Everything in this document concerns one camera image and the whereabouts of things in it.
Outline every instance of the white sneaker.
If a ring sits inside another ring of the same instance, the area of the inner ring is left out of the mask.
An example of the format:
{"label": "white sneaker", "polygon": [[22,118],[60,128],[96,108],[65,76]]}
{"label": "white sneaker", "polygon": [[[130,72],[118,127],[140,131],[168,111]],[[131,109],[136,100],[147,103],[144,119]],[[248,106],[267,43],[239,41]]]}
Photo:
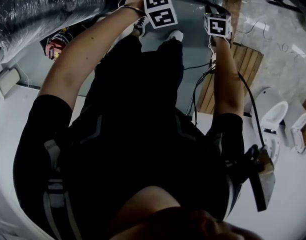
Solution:
{"label": "white sneaker", "polygon": [[137,23],[134,24],[134,30],[139,31],[139,37],[143,37],[145,35],[145,26],[150,23],[150,20],[148,17],[144,16],[141,17]]}
{"label": "white sneaker", "polygon": [[183,40],[183,37],[184,37],[184,34],[180,31],[180,30],[174,30],[170,35],[169,37],[165,40],[165,42],[167,41],[170,41],[172,39],[176,39],[180,42],[182,42]]}

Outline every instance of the plastic wrap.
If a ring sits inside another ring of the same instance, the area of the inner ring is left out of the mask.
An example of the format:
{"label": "plastic wrap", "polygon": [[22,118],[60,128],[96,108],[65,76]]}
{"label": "plastic wrap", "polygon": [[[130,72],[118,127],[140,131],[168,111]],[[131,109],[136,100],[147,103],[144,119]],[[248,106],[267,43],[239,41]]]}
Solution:
{"label": "plastic wrap", "polygon": [[0,0],[2,63],[34,41],[94,17],[106,0]]}

